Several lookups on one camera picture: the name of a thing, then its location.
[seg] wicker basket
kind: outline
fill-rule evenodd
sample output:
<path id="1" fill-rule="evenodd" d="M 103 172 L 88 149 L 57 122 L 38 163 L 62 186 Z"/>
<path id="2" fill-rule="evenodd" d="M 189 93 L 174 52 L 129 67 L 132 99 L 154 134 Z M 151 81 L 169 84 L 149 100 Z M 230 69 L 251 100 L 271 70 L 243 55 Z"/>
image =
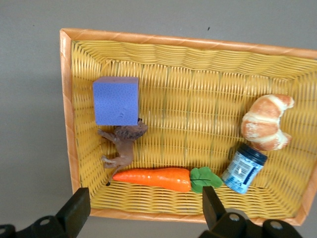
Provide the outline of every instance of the wicker basket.
<path id="1" fill-rule="evenodd" d="M 140 80 L 140 117 L 148 132 L 135 143 L 131 168 L 209 166 L 216 174 L 245 142 L 239 127 L 256 98 L 281 93 L 296 106 L 282 130 L 293 136 L 268 161 L 245 195 L 223 185 L 226 208 L 253 222 L 305 220 L 317 190 L 317 52 L 265 45 L 62 29 L 60 57 L 73 191 L 88 187 L 91 215 L 205 222 L 202 196 L 123 182 L 105 186 L 112 170 L 102 154 L 116 154 L 97 135 L 92 83 L 100 76 Z M 113 127 L 103 127 L 111 131 Z"/>

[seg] blue jar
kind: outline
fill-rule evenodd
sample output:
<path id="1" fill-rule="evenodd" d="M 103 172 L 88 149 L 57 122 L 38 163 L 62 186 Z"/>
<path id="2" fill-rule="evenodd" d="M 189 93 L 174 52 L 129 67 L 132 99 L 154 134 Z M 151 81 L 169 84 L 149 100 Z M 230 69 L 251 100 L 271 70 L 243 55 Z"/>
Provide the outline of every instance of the blue jar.
<path id="1" fill-rule="evenodd" d="M 230 165 L 222 174 L 223 182 L 235 192 L 247 192 L 252 180 L 263 168 L 267 156 L 242 144 L 235 153 Z"/>

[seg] jar lid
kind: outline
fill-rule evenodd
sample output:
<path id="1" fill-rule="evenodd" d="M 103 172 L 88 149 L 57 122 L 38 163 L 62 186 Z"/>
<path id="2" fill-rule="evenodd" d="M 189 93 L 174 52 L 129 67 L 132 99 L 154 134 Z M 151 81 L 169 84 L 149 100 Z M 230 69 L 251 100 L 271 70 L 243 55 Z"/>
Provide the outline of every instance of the jar lid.
<path id="1" fill-rule="evenodd" d="M 259 151 L 253 149 L 252 147 L 248 146 L 247 144 L 243 143 L 238 151 L 244 155 L 245 157 L 247 157 L 248 159 L 258 163 L 259 165 L 264 165 L 264 163 L 267 160 L 267 156 L 260 153 Z"/>

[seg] croissant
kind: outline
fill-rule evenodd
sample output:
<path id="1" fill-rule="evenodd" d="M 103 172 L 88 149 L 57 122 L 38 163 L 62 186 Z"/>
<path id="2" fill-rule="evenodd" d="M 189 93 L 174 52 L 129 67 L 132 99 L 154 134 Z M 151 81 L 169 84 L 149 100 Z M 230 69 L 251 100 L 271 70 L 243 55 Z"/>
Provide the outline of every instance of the croissant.
<path id="1" fill-rule="evenodd" d="M 258 98 L 243 116 L 241 133 L 252 145 L 263 151 L 284 148 L 292 137 L 280 129 L 284 111 L 294 106 L 294 99 L 282 94 Z"/>

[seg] purple foam cube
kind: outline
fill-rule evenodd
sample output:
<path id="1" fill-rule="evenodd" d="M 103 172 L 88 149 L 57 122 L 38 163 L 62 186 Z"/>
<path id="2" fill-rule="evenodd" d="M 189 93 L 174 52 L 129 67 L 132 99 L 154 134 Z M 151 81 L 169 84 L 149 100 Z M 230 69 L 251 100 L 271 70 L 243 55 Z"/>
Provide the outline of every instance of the purple foam cube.
<path id="1" fill-rule="evenodd" d="M 101 77 L 93 83 L 97 125 L 137 125 L 139 79 Z"/>

